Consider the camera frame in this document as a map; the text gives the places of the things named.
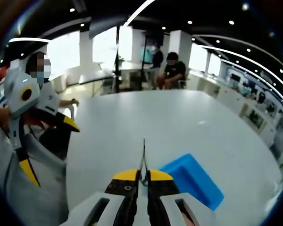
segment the hand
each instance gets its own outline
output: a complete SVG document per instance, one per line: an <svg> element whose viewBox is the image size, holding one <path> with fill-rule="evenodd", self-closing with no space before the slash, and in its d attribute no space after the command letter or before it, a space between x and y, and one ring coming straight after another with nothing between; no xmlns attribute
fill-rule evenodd
<svg viewBox="0 0 283 226"><path fill-rule="evenodd" d="M72 104L72 105L73 105L73 104L76 104L76 106L79 106L80 102L79 102L78 100L76 100L76 99L72 99L72 100L71 100L71 104Z"/></svg>

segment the table surface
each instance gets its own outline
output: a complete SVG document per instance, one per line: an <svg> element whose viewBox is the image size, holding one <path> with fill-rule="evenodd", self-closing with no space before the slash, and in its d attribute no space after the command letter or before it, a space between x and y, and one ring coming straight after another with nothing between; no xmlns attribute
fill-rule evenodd
<svg viewBox="0 0 283 226"><path fill-rule="evenodd" d="M123 62L122 65L119 67L119 70L121 71L130 71L130 70L141 70L142 69L141 63L131 63L131 62ZM144 65L143 68L145 70L148 70L153 65Z"/></svg>
<svg viewBox="0 0 283 226"><path fill-rule="evenodd" d="M73 209L112 177L137 168L146 138L157 169L191 153L223 192L217 225L258 225L281 172L258 135L209 95L190 90L128 92L82 100L67 156Z"/></svg>
<svg viewBox="0 0 283 226"><path fill-rule="evenodd" d="M84 84L92 81L99 81L104 79L113 78L112 72L108 72L105 70L100 70L97 72L92 72L90 74L82 74L80 76L79 84Z"/></svg>

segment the black ceiling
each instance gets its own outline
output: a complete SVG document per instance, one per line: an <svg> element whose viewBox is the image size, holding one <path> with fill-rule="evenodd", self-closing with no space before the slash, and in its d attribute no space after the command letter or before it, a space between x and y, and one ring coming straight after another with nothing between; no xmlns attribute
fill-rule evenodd
<svg viewBox="0 0 283 226"><path fill-rule="evenodd" d="M58 25L81 18L91 17L93 19L119 14L130 15L143 2L143 0L101 0L96 2L90 0L63 0L62 3L60 0L44 0L29 21L22 27L21 34L18 37L53 39L73 30L86 30L88 26L81 28L80 22L77 22L68 24L63 29L52 32L50 35L43 35ZM270 37L269 35L272 29L262 19L255 7L252 7L251 3L249 10L243 11L241 8L243 3L244 1L240 0L156 0L143 10L139 15L140 17L133 21L131 25L155 30L161 30L161 27L165 26L166 32L183 30L192 35L209 34L231 37L256 45L283 62L281 46L277 41L277 37ZM69 11L70 8L75 7L77 7L75 12ZM230 25L229 20L233 20L235 24ZM217 38L201 38L214 47L244 55L262 64L283 80L283 73L280 73L283 66L260 50L232 40L219 39L220 43L216 43ZM44 43L10 43L9 47L6 48L5 57L13 60L19 58L21 53L24 53L23 57L26 57L42 45ZM247 60L227 53L224 54L232 62L239 60L241 66L253 72L261 70ZM283 93L283 86L276 79L273 79L273 82L277 84L277 88Z"/></svg>

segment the black shirt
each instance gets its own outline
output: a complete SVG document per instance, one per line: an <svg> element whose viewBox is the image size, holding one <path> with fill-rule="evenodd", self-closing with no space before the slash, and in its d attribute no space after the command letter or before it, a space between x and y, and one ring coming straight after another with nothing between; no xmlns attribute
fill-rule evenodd
<svg viewBox="0 0 283 226"><path fill-rule="evenodd" d="M182 74L183 77L180 80L185 80L185 65L182 61L178 61L174 65L166 65L165 73L167 79L173 78L178 74Z"/></svg>
<svg viewBox="0 0 283 226"><path fill-rule="evenodd" d="M153 68L160 67L164 60L164 54L159 50L152 57Z"/></svg>

